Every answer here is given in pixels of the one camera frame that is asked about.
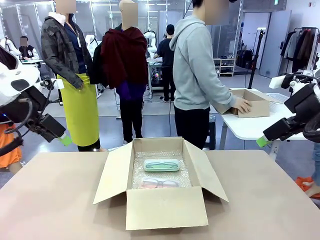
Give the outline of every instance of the gray plaid shirt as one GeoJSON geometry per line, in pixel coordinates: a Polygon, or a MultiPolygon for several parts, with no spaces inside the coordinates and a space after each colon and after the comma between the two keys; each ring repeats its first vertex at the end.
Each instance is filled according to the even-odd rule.
{"type": "MultiPolygon", "coordinates": [[[[75,23],[74,27],[79,33],[81,49],[87,74],[92,68],[92,58],[87,49],[84,34],[75,23]]],[[[80,88],[83,81],[76,74],[79,73],[77,55],[68,38],[67,31],[53,17],[46,17],[41,30],[41,49],[44,62],[52,69],[55,74],[65,78],[76,89],[80,88]]]]}

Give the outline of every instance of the person in varsity jacket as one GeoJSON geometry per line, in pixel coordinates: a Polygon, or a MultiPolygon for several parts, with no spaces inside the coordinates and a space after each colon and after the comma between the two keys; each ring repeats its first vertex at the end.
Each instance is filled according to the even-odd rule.
{"type": "MultiPolygon", "coordinates": [[[[20,37],[21,39],[29,40],[27,36],[20,37]]],[[[19,51],[21,52],[22,58],[24,60],[39,60],[39,55],[37,50],[31,46],[28,42],[26,46],[20,46],[19,51]]]]}

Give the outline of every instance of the gray door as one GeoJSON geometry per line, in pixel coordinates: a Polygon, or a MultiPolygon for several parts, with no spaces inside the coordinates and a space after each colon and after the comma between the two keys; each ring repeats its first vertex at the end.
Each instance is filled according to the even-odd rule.
{"type": "Polygon", "coordinates": [[[272,12],[261,60],[260,75],[268,78],[279,76],[282,60],[280,54],[288,34],[290,18],[291,10],[272,12]]]}

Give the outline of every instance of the man in gray hoodie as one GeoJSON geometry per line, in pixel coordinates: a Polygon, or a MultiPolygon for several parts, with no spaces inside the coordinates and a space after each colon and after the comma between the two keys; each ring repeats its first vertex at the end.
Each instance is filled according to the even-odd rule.
{"type": "Polygon", "coordinates": [[[192,16],[177,23],[170,42],[175,51],[174,119],[177,135],[202,149],[209,132],[210,102],[229,105],[242,113],[250,111],[250,103],[233,96],[218,79],[211,35],[205,25],[208,16],[215,18],[210,24],[219,20],[223,10],[227,10],[228,0],[192,0],[192,4],[192,16]]]}

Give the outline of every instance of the glass wall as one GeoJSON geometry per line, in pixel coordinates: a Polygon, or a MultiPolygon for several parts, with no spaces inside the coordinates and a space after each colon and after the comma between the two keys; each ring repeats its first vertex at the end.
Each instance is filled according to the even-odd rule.
{"type": "MultiPolygon", "coordinates": [[[[167,24],[176,25],[188,9],[191,0],[137,0],[138,28],[142,33],[152,30],[156,33],[157,45],[163,39],[167,24]]],[[[229,14],[221,25],[207,26],[212,37],[212,49],[215,58],[234,53],[238,29],[241,1],[230,4],[229,14]]],[[[41,52],[41,27],[52,12],[52,1],[17,4],[1,8],[1,21],[4,34],[19,47],[20,36],[26,35],[29,43],[41,52]]],[[[193,12],[190,5],[185,16],[193,12]]],[[[96,35],[102,41],[105,32],[121,24],[119,0],[77,1],[75,22],[82,29],[84,36],[96,35]]]]}

